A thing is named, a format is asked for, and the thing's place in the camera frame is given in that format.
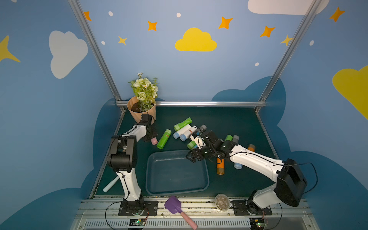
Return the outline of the pink trash bag roll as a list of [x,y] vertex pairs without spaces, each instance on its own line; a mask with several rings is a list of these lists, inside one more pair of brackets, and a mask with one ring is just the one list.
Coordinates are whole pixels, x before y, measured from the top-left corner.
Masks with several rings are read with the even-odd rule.
[[157,138],[152,138],[150,141],[152,145],[156,145],[158,143]]

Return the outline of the green trash bag roll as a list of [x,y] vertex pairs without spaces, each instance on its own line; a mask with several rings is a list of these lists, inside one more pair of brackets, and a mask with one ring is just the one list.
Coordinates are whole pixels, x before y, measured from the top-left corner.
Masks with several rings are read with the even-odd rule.
[[158,149],[163,149],[171,135],[172,131],[170,129],[166,129],[165,132],[163,133],[162,137],[160,138],[160,140],[158,141],[156,147]]

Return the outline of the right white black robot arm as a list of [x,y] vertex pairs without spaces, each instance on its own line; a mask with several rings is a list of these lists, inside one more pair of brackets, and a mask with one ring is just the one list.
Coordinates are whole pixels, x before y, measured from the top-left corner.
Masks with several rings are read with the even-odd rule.
[[221,140],[211,130],[199,135],[199,145],[189,151],[186,158],[195,163],[215,157],[220,160],[231,160],[257,171],[273,181],[273,184],[261,190],[255,190],[246,201],[247,212],[252,215],[267,207],[284,203],[291,207],[300,204],[307,186],[299,164],[292,159],[286,161],[267,158],[239,144],[239,137]]

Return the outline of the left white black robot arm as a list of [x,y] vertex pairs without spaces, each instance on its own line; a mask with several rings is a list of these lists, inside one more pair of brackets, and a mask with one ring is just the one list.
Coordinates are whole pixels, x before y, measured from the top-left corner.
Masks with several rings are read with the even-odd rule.
[[142,139],[152,139],[155,119],[149,114],[143,114],[140,122],[121,135],[111,138],[108,163],[117,174],[124,190],[124,200],[138,201],[141,198],[141,188],[138,185],[135,168],[138,163],[137,143]]

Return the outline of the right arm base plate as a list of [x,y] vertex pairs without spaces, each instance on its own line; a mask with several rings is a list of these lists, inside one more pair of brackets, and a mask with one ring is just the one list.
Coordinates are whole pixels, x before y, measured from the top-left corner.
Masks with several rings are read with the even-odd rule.
[[248,204],[247,200],[233,200],[231,201],[231,208],[236,216],[272,215],[271,208],[261,209],[254,204]]

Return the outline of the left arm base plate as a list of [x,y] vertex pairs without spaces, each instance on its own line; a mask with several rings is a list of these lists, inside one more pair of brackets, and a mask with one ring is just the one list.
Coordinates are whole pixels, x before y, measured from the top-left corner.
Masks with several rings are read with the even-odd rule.
[[118,216],[156,216],[158,201],[122,201]]

